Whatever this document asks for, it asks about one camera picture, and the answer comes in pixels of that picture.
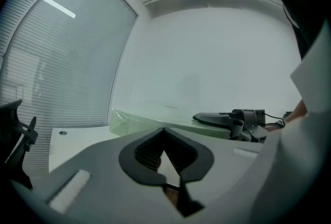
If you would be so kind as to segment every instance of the white table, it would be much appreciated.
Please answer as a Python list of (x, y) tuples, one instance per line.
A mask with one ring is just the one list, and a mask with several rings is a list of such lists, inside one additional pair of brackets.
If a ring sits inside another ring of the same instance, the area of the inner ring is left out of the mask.
[(49, 172), (53, 171), (67, 160), (84, 150), (85, 148), (119, 136), (110, 132), (109, 126), (88, 128), (53, 128)]

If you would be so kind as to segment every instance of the white wall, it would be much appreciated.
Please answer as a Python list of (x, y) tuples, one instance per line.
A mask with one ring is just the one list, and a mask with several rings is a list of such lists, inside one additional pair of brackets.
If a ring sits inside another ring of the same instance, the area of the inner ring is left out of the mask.
[(290, 73), (300, 62), (280, 8), (202, 8), (152, 19), (144, 36), (133, 105), (196, 112), (266, 109), (282, 116), (300, 100)]
[(132, 9), (138, 14), (129, 38), (126, 42), (124, 52), (116, 73), (112, 92), (112, 106), (120, 106), (131, 98), (134, 83), (134, 69), (138, 62), (135, 57), (142, 48), (142, 40), (150, 22), (150, 15), (141, 0), (126, 0)]

